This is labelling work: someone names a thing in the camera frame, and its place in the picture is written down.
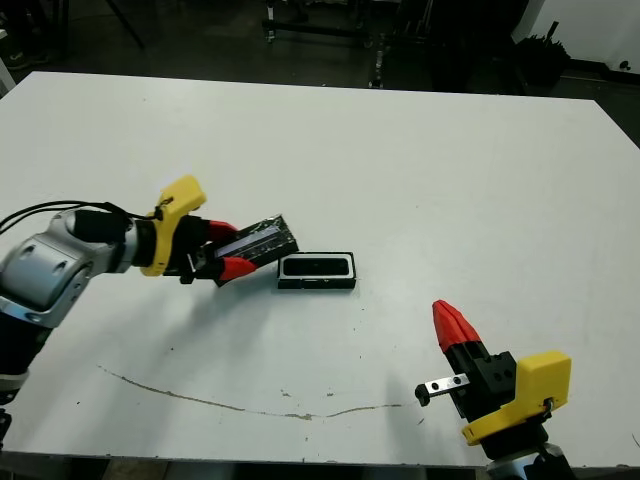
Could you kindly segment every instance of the brown stain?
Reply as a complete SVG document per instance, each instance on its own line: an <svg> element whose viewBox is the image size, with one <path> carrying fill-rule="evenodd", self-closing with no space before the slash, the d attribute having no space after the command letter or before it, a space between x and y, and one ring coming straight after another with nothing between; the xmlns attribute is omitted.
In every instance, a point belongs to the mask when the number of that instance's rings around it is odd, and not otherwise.
<svg viewBox="0 0 640 480"><path fill-rule="evenodd" d="M112 377L119 378L120 380L122 380L123 382L128 383L129 385L133 385L134 387L141 388L143 390L146 390L147 392L159 393L160 395L166 395L168 397L178 398L180 400L188 400L190 402L196 402L196 403L200 403L200 404L203 404L203 405L209 405L211 407L219 407L219 408L224 408L224 409L227 409L227 410L233 410L235 412L245 412L245 413L251 413L251 414L254 414L254 415L265 415L265 416L268 416L268 417L295 418L297 420L304 420L304 421L307 421L307 422L310 422L314 418L335 418L335 417L339 417L340 415L346 415L348 413L363 412L363 411L366 411L366 410L378 410L378 409L381 409L381 408L399 408L399 407L407 407L409 405L413 405L413 403L407 403L407 404L389 403L389 404L385 404L385 405L375 405L375 406L370 406L370 407L355 407L355 408L349 408L348 410L342 410L340 412L332 413L331 415L317 415L317 414L312 414L312 413L298 414L298 413L261 412L261 411L258 411L258 410L249 410L249 409L246 409L246 408L236 407L235 405L228 405L226 403L213 402L211 400L204 400L202 398L190 397L189 395L181 395L179 393L170 392L168 390L160 390L158 388L153 388L153 387L150 387L148 385L144 385L142 383L138 383L135 380L131 380L130 378L127 378L127 377L125 377L123 375L118 375L117 373L114 373L114 372L112 372L110 370L107 370L102 365L97 365L97 367L100 370L102 370L103 372L111 375Z"/></svg>

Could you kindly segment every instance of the white table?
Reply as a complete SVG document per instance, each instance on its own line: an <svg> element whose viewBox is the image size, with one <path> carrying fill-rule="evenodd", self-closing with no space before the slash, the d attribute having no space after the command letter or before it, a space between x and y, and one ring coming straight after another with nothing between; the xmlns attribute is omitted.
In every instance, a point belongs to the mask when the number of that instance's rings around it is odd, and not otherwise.
<svg viewBox="0 0 640 480"><path fill-rule="evenodd" d="M0 28L0 40L5 38L6 36L7 32ZM0 58L0 94L5 95L15 86L15 80L13 80L13 77L9 73L9 70L7 70L6 65L2 61L2 58Z"/></svg>
<svg viewBox="0 0 640 480"><path fill-rule="evenodd" d="M279 292L273 268L221 290L100 277L10 405L7 450L485 464L449 399L413 397L450 374L444 298L490 351L573 358L548 423L573 465L640 464L640 152L594 102L35 73L0 125L5 213L144 213L190 172L201 215L282 212L302 249L353 251L359 276L350 294Z"/></svg>

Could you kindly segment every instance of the black metal stand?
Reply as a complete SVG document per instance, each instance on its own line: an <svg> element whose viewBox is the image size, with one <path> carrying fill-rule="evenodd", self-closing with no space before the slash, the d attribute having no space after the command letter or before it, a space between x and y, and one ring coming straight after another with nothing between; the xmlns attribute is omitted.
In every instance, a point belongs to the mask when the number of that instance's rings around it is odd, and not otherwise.
<svg viewBox="0 0 640 480"><path fill-rule="evenodd" d="M59 37L60 37L60 50L63 56L67 55L67 51L69 48L69 1L70 0L53 0L53 24L56 26ZM113 11L114 15L118 17L120 23L127 31L129 35L136 42L138 47L141 49L145 48L142 39L135 31L133 26L127 20L127 17L124 16L122 11L118 8L118 6L114 3L113 0L105 0L111 11Z"/></svg>
<svg viewBox="0 0 640 480"><path fill-rule="evenodd" d="M491 58L507 93L525 94L515 62L515 45L508 33L494 35L491 41L478 45L467 30L472 27L452 25L456 16L455 12L443 12L443 8L449 8L446 0L417 3L420 0L401 3L393 32L379 36L369 88L383 88L384 61L391 48L418 47L420 61L429 63L435 91L466 92L474 63L484 55Z"/></svg>
<svg viewBox="0 0 640 480"><path fill-rule="evenodd" d="M290 32L312 33L316 35L331 35L334 37L346 37L362 40L363 46L368 48L372 44L370 32L367 30L366 12L370 8L370 0L355 0L356 27L354 29L342 29L308 25L300 23L276 22L274 19L275 0L267 0L267 19L262 21L262 28L268 43L276 38L277 30Z"/></svg>

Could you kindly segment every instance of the black cable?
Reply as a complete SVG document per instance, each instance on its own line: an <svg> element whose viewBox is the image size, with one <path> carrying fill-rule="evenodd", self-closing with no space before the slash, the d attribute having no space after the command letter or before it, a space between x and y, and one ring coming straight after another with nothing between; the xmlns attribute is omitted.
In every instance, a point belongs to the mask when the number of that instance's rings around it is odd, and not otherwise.
<svg viewBox="0 0 640 480"><path fill-rule="evenodd" d="M36 205L31 205L30 207L23 208L22 210L18 210L17 212L12 213L8 217L0 221L0 235L5 233L10 228L15 227L18 223L20 223L25 218L30 217L31 215L35 215L36 213L60 212L63 210L68 210L69 208L78 208L78 207L97 208L100 210L105 210L110 213L123 215L126 218L130 218L130 219L151 220L155 218L155 215L152 217L145 217L142 215L136 215L135 213L129 213L126 210L110 202L82 202L78 200L57 200L54 202L44 202Z"/></svg>
<svg viewBox="0 0 640 480"><path fill-rule="evenodd" d="M18 210L15 213L12 213L11 215L9 215L8 217L4 218L1 222L0 222L0 230L2 230L2 227L4 227L4 225L9 221L9 220L13 220L16 217L19 217L20 215L23 215L25 213L28 213L32 210L36 210L38 208L43 208L43 207L53 207L55 205L72 205L72 206L81 206L82 204L84 204L86 202L78 202L77 200L57 200L55 202L44 202L44 203L39 203L37 205L31 205L30 207L27 208L23 208L22 210Z"/></svg>
<svg viewBox="0 0 640 480"><path fill-rule="evenodd" d="M15 227L18 223L20 223L25 218L30 217L31 215L35 215L36 213L42 213L42 212L60 212L62 210L66 210L66 209L60 208L60 207L51 207L51 208L39 208L37 210L32 210L31 212L25 213L22 217L17 218L12 223L10 223L6 227L4 227L2 230L0 230L0 235L2 235L4 232L9 230L10 228Z"/></svg>

